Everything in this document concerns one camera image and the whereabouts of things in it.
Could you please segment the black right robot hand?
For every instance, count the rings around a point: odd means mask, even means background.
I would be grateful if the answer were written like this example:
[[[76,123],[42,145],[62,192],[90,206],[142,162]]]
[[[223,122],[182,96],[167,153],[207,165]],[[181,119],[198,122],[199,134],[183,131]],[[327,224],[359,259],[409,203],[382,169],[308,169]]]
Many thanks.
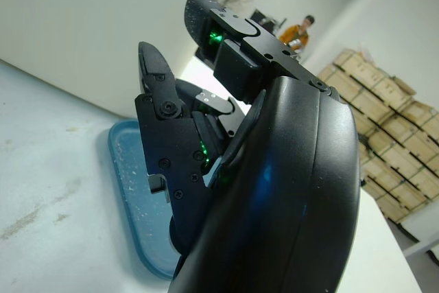
[[[170,292],[334,292],[359,211],[355,120],[288,46],[213,0],[185,25],[228,100],[139,43],[135,100],[152,193],[171,203]]]

